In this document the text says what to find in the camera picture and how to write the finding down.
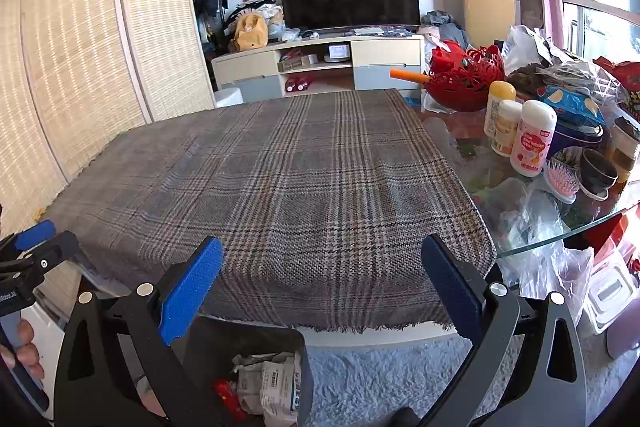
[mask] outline yellow bottle cap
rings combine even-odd
[[[492,94],[496,98],[501,98],[502,100],[515,100],[516,88],[511,86],[508,82],[496,80],[489,86],[489,94]]]

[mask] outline silver screw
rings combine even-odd
[[[150,295],[153,290],[154,286],[150,282],[143,282],[140,286],[138,286],[136,293],[141,297],[146,297],[147,295]]]
[[[498,297],[504,297],[507,295],[507,288],[504,284],[500,284],[499,282],[494,282],[491,286],[489,286],[491,293],[497,295]]]
[[[78,297],[78,302],[81,304],[87,304],[87,302],[89,302],[93,297],[94,295],[91,292],[82,292]]]
[[[552,292],[551,293],[551,302],[553,302],[554,304],[557,304],[558,306],[561,306],[561,305],[564,304],[564,296],[562,296],[561,293]]]

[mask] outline human hand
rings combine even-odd
[[[44,378],[44,369],[40,365],[38,348],[33,345],[33,335],[31,325],[26,320],[21,319],[18,323],[18,337],[24,342],[24,345],[15,351],[15,356],[35,378],[42,380]],[[0,355],[9,369],[15,367],[14,354],[6,347],[0,346]]]

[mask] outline gray drawer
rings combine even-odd
[[[224,87],[239,87],[243,102],[260,102],[260,100],[271,100],[272,98],[282,98],[284,96],[280,76],[277,74],[236,80],[235,82],[224,84]]]
[[[384,66],[360,66],[353,68],[353,82],[356,89],[418,89],[420,84],[399,80],[389,76],[391,68],[422,73],[420,66],[405,66],[404,64],[385,64]]]

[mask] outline yellow cap bottle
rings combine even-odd
[[[496,80],[489,86],[489,100],[486,102],[486,115],[484,115],[484,134],[493,139],[495,136],[495,120],[498,118],[498,109],[502,100],[515,100],[516,89],[508,82]]]

